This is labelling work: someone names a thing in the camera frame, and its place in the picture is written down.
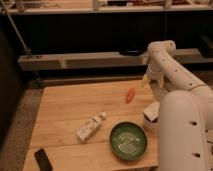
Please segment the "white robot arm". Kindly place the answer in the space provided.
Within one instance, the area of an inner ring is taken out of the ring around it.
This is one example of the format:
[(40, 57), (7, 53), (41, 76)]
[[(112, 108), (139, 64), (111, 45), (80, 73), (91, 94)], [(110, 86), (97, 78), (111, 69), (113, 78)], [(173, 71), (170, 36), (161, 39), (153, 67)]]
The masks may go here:
[(173, 58), (172, 40), (148, 44), (144, 78), (175, 86), (160, 101), (158, 171), (212, 171), (207, 132), (213, 130), (213, 89)]

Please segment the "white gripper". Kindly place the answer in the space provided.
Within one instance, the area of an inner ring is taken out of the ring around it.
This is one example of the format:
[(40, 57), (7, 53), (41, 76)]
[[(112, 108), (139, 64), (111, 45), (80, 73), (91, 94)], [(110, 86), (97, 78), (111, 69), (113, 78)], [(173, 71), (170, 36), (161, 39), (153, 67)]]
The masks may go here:
[(148, 84), (150, 80), (156, 80), (159, 88), (164, 87), (164, 72), (156, 63), (153, 62), (148, 64), (146, 74), (144, 74), (142, 79), (142, 87)]

